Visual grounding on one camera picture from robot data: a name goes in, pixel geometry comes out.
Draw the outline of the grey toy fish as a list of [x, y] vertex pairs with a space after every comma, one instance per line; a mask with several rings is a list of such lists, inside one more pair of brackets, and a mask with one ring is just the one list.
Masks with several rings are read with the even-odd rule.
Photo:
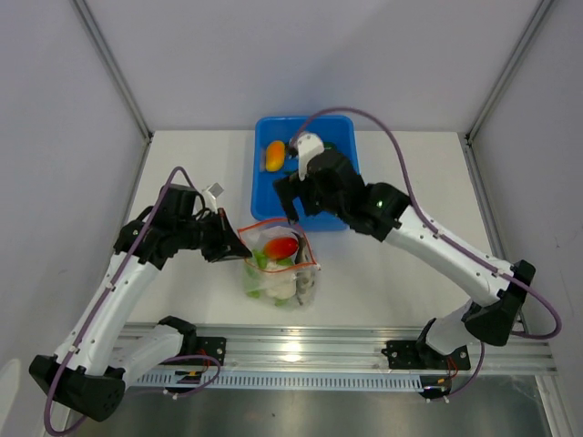
[[[312, 262], [312, 255], [308, 249], [307, 239], [298, 233], [294, 234], [298, 241], [294, 263], [296, 265]], [[296, 293], [295, 297], [300, 306], [303, 306], [310, 297], [312, 288], [315, 285], [315, 273], [312, 267], [301, 268], [296, 272]]]

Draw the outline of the blue plastic bin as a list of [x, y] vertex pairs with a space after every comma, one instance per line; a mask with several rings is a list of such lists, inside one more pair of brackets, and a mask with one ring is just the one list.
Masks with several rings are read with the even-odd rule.
[[[273, 173], [265, 170], [265, 149], [275, 140], [281, 140], [287, 144], [306, 119], [306, 116], [264, 117], [255, 125], [251, 214], [258, 221], [284, 216], [272, 183], [279, 178], [287, 177], [287, 175], [284, 175], [281, 170]], [[359, 168], [354, 125], [350, 118], [342, 115], [318, 117], [311, 122], [307, 130], [319, 136], [323, 142], [333, 143], [335, 149], [350, 159], [355, 169]], [[298, 168], [298, 159], [286, 158], [284, 167]], [[323, 212], [317, 216], [305, 216], [302, 204], [297, 198], [294, 200], [294, 207], [300, 216], [299, 224], [306, 232], [348, 229], [346, 224], [329, 213]]]

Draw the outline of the left aluminium frame post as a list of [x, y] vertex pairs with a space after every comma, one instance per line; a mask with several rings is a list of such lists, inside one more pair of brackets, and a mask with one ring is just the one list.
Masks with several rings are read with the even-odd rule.
[[91, 45], [96, 50], [97, 57], [109, 76], [113, 87], [116, 89], [140, 136], [148, 144], [153, 136], [152, 131], [148, 127], [148, 123], [138, 106], [134, 93], [130, 89], [128, 81], [105, 38], [101, 26], [95, 18], [89, 2], [86, 0], [71, 0], [69, 3], [74, 9]]

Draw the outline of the aluminium front rail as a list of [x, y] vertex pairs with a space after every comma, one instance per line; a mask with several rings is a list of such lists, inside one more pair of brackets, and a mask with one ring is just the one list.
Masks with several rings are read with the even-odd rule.
[[[388, 369], [387, 341], [414, 340], [419, 330], [200, 324], [197, 333], [227, 340], [230, 371], [373, 373]], [[547, 342], [512, 338], [502, 348], [486, 346], [481, 373], [547, 376], [557, 365]]]

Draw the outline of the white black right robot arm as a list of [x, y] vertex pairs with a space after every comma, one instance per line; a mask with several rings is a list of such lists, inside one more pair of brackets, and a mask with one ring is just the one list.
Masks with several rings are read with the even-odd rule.
[[447, 316], [430, 320], [415, 354], [426, 367], [436, 367], [449, 354], [474, 341], [506, 345], [526, 299], [518, 279], [532, 280], [535, 268], [487, 256], [458, 237], [449, 238], [431, 219], [421, 219], [410, 196], [384, 183], [366, 183], [340, 152], [326, 149], [304, 172], [273, 183], [285, 216], [299, 219], [298, 199], [307, 216], [327, 212], [357, 233], [402, 249], [460, 287], [469, 301]]

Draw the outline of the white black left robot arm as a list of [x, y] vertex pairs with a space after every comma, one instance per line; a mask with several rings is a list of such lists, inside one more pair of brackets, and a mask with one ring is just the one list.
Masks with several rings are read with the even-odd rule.
[[198, 251], [209, 263], [251, 256], [217, 205], [221, 191], [219, 184], [202, 191], [169, 184], [155, 205], [121, 228], [106, 275], [77, 325], [53, 354], [37, 355], [29, 366], [49, 401], [102, 422], [152, 368], [196, 357], [196, 326], [174, 316], [131, 346], [114, 346], [142, 294], [179, 251]]

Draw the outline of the red orange toy mango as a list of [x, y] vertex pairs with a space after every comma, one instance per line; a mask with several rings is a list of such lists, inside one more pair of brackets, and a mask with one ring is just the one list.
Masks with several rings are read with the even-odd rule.
[[263, 253], [269, 259], [287, 259], [299, 248], [299, 242], [293, 237], [271, 239], [263, 247]]

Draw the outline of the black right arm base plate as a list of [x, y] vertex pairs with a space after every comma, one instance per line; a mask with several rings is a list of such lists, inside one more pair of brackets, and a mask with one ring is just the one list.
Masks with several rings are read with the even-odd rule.
[[430, 348], [419, 348], [416, 340], [389, 340], [381, 349], [391, 370], [469, 371], [471, 362], [466, 346], [442, 355]]

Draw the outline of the green toy lettuce leaf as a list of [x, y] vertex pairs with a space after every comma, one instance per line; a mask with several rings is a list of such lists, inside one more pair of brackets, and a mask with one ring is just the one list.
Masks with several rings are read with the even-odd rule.
[[290, 299], [275, 300], [268, 298], [264, 293], [262, 273], [264, 272], [267, 263], [270, 260], [277, 260], [269, 259], [262, 251], [259, 250], [254, 250], [252, 253], [253, 257], [251, 259], [247, 259], [243, 264], [242, 283], [245, 294], [250, 298], [269, 302], [276, 307], [285, 305]]

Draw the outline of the clear orange-zipper zip bag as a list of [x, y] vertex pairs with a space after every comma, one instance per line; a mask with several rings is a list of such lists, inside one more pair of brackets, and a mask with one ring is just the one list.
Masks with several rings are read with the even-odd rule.
[[270, 218], [238, 229], [251, 251], [242, 264], [242, 290], [251, 299], [295, 310], [312, 304], [321, 265], [303, 228]]

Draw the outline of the aluminium frame post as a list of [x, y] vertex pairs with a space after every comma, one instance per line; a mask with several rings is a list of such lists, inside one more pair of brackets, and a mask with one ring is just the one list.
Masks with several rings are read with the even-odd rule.
[[71, 0], [69, 3], [74, 9], [91, 45], [96, 50], [97, 57], [109, 76], [113, 87], [116, 89], [140, 136], [148, 144], [153, 136], [152, 131], [148, 127], [148, 123], [138, 106], [134, 93], [130, 89], [128, 81], [105, 38], [101, 26], [95, 18], [89, 2], [86, 0]]
[[535, 44], [538, 34], [542, 31], [556, 5], [556, 0], [537, 1], [534, 11], [528, 18], [525, 27], [521, 31], [517, 41], [514, 43], [494, 84], [488, 91], [486, 99], [478, 109], [469, 130], [465, 134], [465, 141], [469, 146], [474, 144], [478, 134], [488, 119], [492, 116], [494, 110], [516, 76], [518, 69], [526, 59], [529, 50], [533, 44]]

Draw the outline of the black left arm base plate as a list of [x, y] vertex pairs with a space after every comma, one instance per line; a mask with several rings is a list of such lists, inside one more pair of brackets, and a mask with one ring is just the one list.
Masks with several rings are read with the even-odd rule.
[[198, 337], [195, 352], [210, 356], [223, 365], [227, 350], [227, 339], [224, 337]]

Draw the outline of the white toy cauliflower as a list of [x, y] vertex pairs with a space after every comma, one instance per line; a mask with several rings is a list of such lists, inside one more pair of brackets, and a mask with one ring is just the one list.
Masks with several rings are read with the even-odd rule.
[[262, 273], [268, 298], [288, 300], [296, 293], [296, 268], [292, 259], [270, 260]]

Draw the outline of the right aluminium frame post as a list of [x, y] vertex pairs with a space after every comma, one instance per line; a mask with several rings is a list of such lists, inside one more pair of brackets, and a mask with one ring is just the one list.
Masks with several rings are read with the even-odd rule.
[[494, 84], [488, 91], [486, 99], [478, 109], [469, 130], [465, 134], [465, 141], [469, 146], [474, 144], [478, 134], [488, 119], [492, 116], [494, 110], [516, 76], [518, 69], [526, 59], [529, 50], [533, 44], [535, 44], [538, 34], [542, 31], [556, 5], [556, 0], [537, 1], [534, 11], [528, 18], [525, 27], [521, 31], [517, 41], [514, 43]]

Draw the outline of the yellow orange toy mango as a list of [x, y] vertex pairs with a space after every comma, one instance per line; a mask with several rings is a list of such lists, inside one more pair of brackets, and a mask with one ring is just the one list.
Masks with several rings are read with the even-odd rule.
[[277, 172], [283, 168], [286, 158], [286, 145], [281, 140], [272, 141], [265, 149], [264, 167], [268, 172]]

